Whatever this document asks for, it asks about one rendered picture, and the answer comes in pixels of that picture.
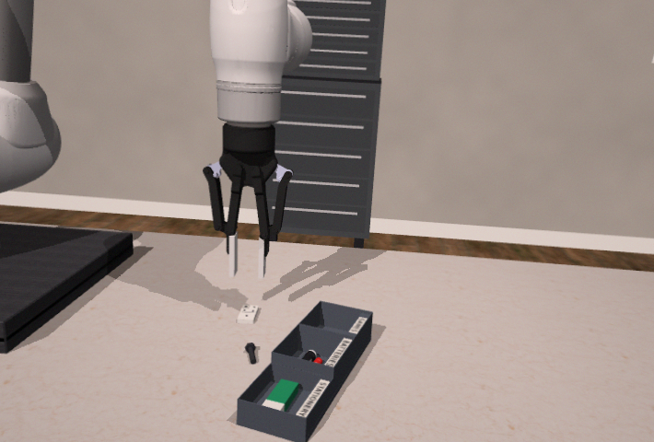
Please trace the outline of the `white domino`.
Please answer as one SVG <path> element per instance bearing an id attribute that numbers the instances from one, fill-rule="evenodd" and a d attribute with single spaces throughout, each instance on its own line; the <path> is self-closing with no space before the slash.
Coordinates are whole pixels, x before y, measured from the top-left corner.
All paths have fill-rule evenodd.
<path id="1" fill-rule="evenodd" d="M 253 324 L 258 312 L 259 306 L 243 305 L 239 313 L 237 323 Z"/>

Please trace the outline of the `green and white eraser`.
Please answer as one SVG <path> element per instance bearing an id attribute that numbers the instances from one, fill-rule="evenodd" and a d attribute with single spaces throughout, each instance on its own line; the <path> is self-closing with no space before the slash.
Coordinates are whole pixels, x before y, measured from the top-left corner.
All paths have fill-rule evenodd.
<path id="1" fill-rule="evenodd" d="M 263 403 L 263 406 L 286 412 L 291 402 L 298 394 L 298 383 L 281 379 L 271 394 Z"/>

